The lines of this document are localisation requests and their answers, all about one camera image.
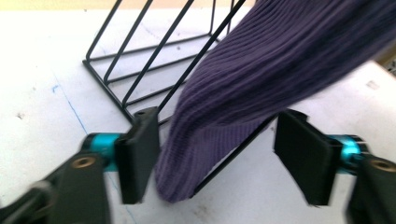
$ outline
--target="teal metal joint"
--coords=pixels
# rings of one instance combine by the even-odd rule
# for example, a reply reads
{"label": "teal metal joint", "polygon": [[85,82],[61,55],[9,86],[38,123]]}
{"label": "teal metal joint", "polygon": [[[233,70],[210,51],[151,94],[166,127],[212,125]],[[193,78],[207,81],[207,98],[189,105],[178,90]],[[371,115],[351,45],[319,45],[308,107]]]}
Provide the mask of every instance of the teal metal joint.
{"label": "teal metal joint", "polygon": [[356,143],[356,141],[348,135],[328,135],[328,136],[343,144],[343,148],[341,150],[341,157],[340,157],[342,163],[340,172],[350,173],[350,171],[346,169],[346,167],[353,167],[358,165],[356,163],[362,159],[361,148]]}
{"label": "teal metal joint", "polygon": [[120,133],[99,133],[91,142],[90,151],[99,153],[108,161],[105,172],[117,171],[117,164],[114,156],[114,142],[120,137]]}

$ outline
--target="brass screw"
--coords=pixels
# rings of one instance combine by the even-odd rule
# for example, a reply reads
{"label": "brass screw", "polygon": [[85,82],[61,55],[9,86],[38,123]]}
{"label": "brass screw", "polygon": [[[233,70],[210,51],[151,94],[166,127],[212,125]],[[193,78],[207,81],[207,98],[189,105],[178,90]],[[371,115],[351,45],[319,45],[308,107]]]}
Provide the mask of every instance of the brass screw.
{"label": "brass screw", "polygon": [[95,163],[95,158],[94,157],[82,157],[79,159],[76,159],[72,163],[72,167],[79,169],[79,168],[84,168],[87,166],[90,166]]}
{"label": "brass screw", "polygon": [[372,166],[374,166],[376,169],[383,170],[386,172],[393,172],[396,173],[396,166],[390,162],[387,161],[379,161],[379,160],[372,160],[371,161]]}

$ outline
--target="purple knitted fabric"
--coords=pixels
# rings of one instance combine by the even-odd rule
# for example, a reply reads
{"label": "purple knitted fabric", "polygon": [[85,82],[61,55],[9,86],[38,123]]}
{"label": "purple knitted fabric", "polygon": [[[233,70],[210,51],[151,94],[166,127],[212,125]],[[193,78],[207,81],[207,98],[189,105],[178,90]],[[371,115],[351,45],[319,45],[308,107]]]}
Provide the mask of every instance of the purple knitted fabric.
{"label": "purple knitted fabric", "polygon": [[263,120],[333,84],[396,37],[394,0],[261,0],[198,65],[155,167],[189,198]]}

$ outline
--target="purple sweater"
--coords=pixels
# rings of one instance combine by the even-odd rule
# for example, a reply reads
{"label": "purple sweater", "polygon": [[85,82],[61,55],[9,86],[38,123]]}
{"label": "purple sweater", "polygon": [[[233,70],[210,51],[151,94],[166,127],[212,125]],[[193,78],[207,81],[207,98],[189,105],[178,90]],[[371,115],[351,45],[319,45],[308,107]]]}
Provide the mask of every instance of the purple sweater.
{"label": "purple sweater", "polygon": [[261,0],[198,65],[155,167],[175,203],[263,120],[323,90],[396,37],[394,0]]}

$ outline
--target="gray floor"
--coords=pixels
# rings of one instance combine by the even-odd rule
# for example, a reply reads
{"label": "gray floor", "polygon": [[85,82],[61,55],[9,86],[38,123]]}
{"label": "gray floor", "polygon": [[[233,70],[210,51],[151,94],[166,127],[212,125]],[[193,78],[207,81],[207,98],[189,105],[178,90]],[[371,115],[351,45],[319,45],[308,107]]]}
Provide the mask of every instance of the gray floor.
{"label": "gray floor", "polygon": [[[207,28],[207,19],[202,18],[206,18],[209,10],[193,12],[197,13],[191,16],[194,26],[190,22],[182,25],[182,35]],[[74,154],[87,133],[123,133],[130,128],[81,63],[106,14],[106,11],[0,13],[2,206]],[[157,10],[152,18],[169,24],[171,20],[166,18],[174,14],[174,10]],[[136,11],[121,12],[118,22],[110,26],[114,35],[107,36],[95,54],[114,51],[136,15]],[[134,44],[145,44],[150,38],[158,41],[156,32],[163,32],[163,26],[154,21],[145,21],[147,27],[139,31],[141,38]],[[368,62],[293,108],[308,114],[324,133],[359,135],[377,156],[396,161],[392,148],[396,144],[395,93],[395,78]],[[271,129],[262,133],[202,192],[181,203],[162,201],[150,180],[142,204],[122,205],[117,174],[106,173],[114,222],[344,223],[354,178],[337,176],[331,206],[307,206],[273,153],[273,137]]]}

